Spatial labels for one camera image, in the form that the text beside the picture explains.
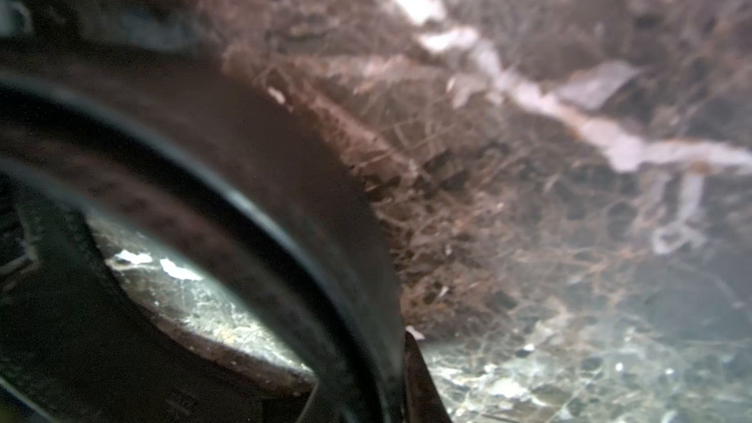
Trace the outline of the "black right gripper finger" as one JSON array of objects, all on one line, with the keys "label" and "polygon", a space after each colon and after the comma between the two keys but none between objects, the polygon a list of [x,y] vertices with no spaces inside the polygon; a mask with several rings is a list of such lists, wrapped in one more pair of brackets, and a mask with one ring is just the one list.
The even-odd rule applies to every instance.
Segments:
[{"label": "black right gripper finger", "polygon": [[431,378],[419,346],[409,332],[405,333],[403,355],[403,380],[405,380],[405,422],[451,423],[447,410]]}]

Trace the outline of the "long black belt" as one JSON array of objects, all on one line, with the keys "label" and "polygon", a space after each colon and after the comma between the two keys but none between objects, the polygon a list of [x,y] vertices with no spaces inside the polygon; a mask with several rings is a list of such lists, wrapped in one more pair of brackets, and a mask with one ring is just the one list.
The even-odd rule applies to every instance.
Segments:
[{"label": "long black belt", "polygon": [[[86,222],[188,260],[313,371],[276,397],[158,329]],[[1,43],[1,387],[55,422],[399,422],[399,286],[338,157],[273,99],[150,51]]]}]

